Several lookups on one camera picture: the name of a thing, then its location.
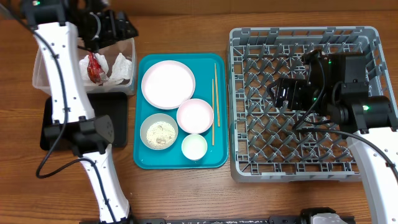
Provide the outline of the red snack wrapper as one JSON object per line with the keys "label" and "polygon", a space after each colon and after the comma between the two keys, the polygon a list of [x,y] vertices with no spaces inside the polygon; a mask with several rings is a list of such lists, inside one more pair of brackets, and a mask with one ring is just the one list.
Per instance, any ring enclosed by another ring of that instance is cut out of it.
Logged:
{"label": "red snack wrapper", "polygon": [[87,73],[89,79],[96,84],[103,83],[108,79],[107,74],[102,69],[102,66],[93,52],[88,54]]}

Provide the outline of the white paper cup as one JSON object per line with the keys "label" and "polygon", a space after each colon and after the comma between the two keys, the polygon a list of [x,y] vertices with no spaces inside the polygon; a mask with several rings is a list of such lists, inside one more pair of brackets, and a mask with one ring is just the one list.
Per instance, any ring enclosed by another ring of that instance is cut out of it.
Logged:
{"label": "white paper cup", "polygon": [[182,153],[191,161],[200,160],[207,152],[208,144],[200,134],[189,134],[182,141]]}

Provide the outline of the grey bowl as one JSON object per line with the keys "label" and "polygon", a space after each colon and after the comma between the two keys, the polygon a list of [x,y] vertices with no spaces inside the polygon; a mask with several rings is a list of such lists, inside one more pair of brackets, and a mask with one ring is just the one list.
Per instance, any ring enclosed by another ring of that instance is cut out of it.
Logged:
{"label": "grey bowl", "polygon": [[178,125],[169,115],[157,113],[150,115],[141,124],[141,141],[152,150],[169,148],[178,136]]}

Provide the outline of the rice food waste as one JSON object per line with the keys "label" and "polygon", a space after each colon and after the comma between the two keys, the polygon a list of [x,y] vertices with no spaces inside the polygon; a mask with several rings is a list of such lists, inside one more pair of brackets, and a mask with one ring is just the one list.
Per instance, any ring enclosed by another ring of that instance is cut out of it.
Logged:
{"label": "rice food waste", "polygon": [[165,149],[171,145],[177,134],[174,127],[167,122],[158,121],[152,124],[147,130],[147,142],[151,148]]}

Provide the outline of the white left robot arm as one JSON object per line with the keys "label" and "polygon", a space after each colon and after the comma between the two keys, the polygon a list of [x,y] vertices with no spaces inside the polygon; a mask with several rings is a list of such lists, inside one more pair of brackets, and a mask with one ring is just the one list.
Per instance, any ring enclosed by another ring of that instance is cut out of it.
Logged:
{"label": "white left robot arm", "polygon": [[26,21],[44,58],[52,95],[52,125],[46,137],[53,142],[53,152],[62,139],[72,145],[77,159],[57,170],[41,174],[49,156],[39,164],[36,176],[51,177],[67,167],[80,163],[90,180],[98,207],[99,223],[135,223],[128,199],[119,184],[112,157],[114,129],[108,115],[96,116],[89,101],[77,60],[78,39],[83,49],[96,52],[121,40],[138,35],[124,12],[109,9],[108,1],[20,2]]}

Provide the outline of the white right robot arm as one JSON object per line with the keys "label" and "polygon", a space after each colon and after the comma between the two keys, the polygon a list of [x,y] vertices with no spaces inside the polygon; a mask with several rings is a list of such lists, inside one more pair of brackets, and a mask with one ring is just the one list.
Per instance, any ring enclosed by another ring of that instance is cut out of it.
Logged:
{"label": "white right robot arm", "polygon": [[293,125],[300,133],[327,133],[318,122],[303,128],[315,112],[338,125],[359,168],[373,223],[397,223],[397,115],[386,96],[370,96],[366,56],[360,52],[302,55],[306,79],[278,78],[267,86],[275,107],[305,113]]}

